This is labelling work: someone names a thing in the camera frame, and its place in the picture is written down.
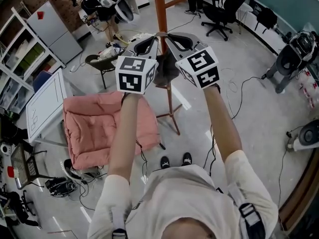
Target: white t-shirt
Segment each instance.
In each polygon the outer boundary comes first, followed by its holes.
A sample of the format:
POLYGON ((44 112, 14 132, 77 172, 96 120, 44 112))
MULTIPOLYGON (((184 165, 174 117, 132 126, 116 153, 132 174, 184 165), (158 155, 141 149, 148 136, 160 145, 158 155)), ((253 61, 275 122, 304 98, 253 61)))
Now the white t-shirt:
MULTIPOLYGON (((228 183, 236 182, 247 202, 259 212, 269 238, 278 208, 245 153, 239 150, 228 156, 225 169, 228 183)), ((113 207, 125 210, 129 239, 161 239, 165 228, 180 218, 204 223, 217 239, 241 238, 238 208, 228 195, 214 190, 210 176, 197 165, 153 172, 144 196, 133 208, 128 181, 118 175, 108 176, 90 224, 89 239, 112 238, 113 207)))

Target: backpack strap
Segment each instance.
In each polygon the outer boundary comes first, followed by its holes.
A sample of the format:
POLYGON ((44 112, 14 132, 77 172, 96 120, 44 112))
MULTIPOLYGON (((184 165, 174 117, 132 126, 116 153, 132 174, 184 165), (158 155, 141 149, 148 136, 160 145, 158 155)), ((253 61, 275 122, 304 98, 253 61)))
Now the backpack strap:
POLYGON ((265 239, 266 231, 259 212, 253 204, 246 201, 236 183, 228 186, 228 194, 240 212, 240 230, 243 239, 265 239))

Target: tripod stand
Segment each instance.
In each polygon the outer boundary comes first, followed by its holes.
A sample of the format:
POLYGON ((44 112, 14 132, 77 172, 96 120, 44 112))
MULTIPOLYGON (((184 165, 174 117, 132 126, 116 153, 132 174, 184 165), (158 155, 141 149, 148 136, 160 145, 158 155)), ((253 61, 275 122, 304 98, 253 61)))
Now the tripod stand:
MULTIPOLYGON (((167 33, 167 18, 166 18, 166 9, 185 0, 173 0, 170 1, 168 3, 165 3, 165 0, 155 0, 155 6, 156 6, 156 13, 158 16, 158 23, 159 23, 159 31, 160 32, 165 32, 167 33)), ((164 54, 167 51, 167 45, 165 43, 165 38, 161 37, 160 38, 160 42, 161 42, 161 51, 162 54, 164 54)), ((180 135, 180 131, 178 128, 178 125, 176 123, 175 117, 174 117, 174 113, 181 108, 182 105, 177 106, 174 110, 173 110, 173 105, 172 105, 172 97, 171 97, 171 84, 169 83, 167 86, 165 87, 159 87, 158 88, 161 89, 166 89, 167 90, 167 98, 168 98, 168 107, 169 107, 169 112, 166 114, 162 114, 157 116, 157 118, 162 118, 162 117, 166 117, 166 116, 170 116, 171 119, 173 120, 173 123, 175 125, 176 128, 176 133, 178 135, 180 135)))

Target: black shoe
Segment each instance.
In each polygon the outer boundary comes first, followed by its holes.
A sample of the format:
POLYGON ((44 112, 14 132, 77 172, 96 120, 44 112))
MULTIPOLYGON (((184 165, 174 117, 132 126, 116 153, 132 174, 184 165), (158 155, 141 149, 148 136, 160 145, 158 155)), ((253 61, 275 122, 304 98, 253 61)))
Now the black shoe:
POLYGON ((160 167, 161 167, 161 169, 166 169, 166 168, 170 167, 168 157, 166 157, 166 156, 161 157, 160 167))
POLYGON ((190 155, 189 152, 186 152, 183 155, 183 164, 182 164, 182 166, 191 165, 191 164, 192 164, 191 155, 190 155))
POLYGON ((194 14, 194 15, 197 14, 197 13, 196 13, 195 11, 193 11, 193 10, 186 10, 185 13, 186 13, 186 14, 194 14))

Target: refrigerator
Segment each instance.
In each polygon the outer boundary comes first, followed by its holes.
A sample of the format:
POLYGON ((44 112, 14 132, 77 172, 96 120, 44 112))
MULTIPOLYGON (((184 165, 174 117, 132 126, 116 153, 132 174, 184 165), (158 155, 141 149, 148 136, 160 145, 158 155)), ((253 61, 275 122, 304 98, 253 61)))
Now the refrigerator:
POLYGON ((82 51, 50 1, 32 14, 27 23, 64 64, 82 51))

